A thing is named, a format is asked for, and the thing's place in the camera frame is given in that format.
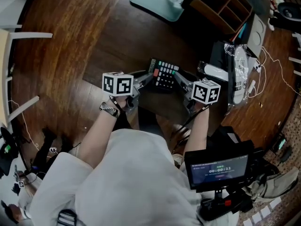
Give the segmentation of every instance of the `wooden shelf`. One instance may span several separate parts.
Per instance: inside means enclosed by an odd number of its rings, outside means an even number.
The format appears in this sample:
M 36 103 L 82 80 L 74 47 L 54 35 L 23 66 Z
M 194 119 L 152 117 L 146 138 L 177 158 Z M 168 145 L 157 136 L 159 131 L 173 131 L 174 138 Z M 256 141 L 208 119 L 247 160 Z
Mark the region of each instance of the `wooden shelf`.
M 190 5 L 224 34 L 236 33 L 252 12 L 247 0 L 193 0 Z

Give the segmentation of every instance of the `wooden floor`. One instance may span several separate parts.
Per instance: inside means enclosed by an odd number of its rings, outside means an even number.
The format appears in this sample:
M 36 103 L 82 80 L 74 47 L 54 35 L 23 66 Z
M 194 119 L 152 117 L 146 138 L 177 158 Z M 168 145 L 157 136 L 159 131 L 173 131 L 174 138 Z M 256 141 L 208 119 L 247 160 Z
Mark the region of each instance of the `wooden floor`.
M 28 131 L 39 146 L 43 143 L 41 129 L 45 126 L 58 136 L 65 133 L 78 143 L 95 120 L 102 92 L 83 81 L 82 76 L 115 3 L 116 0 L 34 0 L 28 9 L 22 31 L 54 34 L 52 39 L 18 41 L 13 59 L 12 99 L 22 104 L 40 95 L 40 101 L 24 112 Z M 293 64 L 287 60 L 295 48 L 291 33 L 276 29 L 267 33 L 265 41 L 267 50 L 283 62 L 284 77 L 292 83 Z M 273 120 L 265 120 L 259 105 L 251 103 L 233 111 L 223 122 L 223 125 L 232 125 L 243 140 L 255 137 L 254 143 L 258 146 L 269 142 L 293 100 L 293 93 L 281 80 L 279 65 L 270 61 L 267 65 L 269 81 L 262 104 L 271 107 Z M 269 105 L 268 91 L 275 83 L 281 84 L 281 98 L 276 99 L 279 103 Z M 24 124 L 21 116 L 17 120 L 20 125 Z M 255 123 L 260 123 L 260 129 L 253 129 Z M 25 127 L 22 128 L 23 135 L 29 138 Z M 22 151 L 27 162 L 37 152 L 32 144 L 24 144 Z

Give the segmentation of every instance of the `timer display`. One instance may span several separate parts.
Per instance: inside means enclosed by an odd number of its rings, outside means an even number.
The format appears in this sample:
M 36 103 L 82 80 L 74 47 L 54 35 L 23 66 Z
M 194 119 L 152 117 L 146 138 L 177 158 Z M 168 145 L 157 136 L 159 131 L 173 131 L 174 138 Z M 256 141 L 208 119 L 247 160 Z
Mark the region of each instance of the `timer display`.
M 235 157 L 223 161 L 191 165 L 193 183 L 198 185 L 226 179 L 242 177 L 246 172 L 248 156 Z

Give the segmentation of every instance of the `watch strap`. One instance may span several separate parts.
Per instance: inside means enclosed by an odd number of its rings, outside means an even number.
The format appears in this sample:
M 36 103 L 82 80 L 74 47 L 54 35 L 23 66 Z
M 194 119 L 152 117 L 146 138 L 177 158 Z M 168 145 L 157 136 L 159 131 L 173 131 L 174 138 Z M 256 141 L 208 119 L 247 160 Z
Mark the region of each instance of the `watch strap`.
M 106 113 L 109 113 L 110 115 L 112 115 L 116 118 L 118 118 L 120 116 L 120 111 L 119 110 L 108 106 L 105 102 L 102 102 L 102 104 L 99 107 L 99 110 L 106 111 Z

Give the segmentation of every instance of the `red button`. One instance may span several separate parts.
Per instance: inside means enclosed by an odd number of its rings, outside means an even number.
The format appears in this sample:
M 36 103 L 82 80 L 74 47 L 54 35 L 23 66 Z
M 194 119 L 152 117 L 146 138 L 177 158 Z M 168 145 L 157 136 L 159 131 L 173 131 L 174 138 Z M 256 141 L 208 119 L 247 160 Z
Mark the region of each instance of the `red button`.
M 231 206 L 231 200 L 225 200 L 225 206 Z
M 155 71 L 154 71 L 154 76 L 157 77 L 158 74 L 159 74 L 159 69 L 155 69 Z

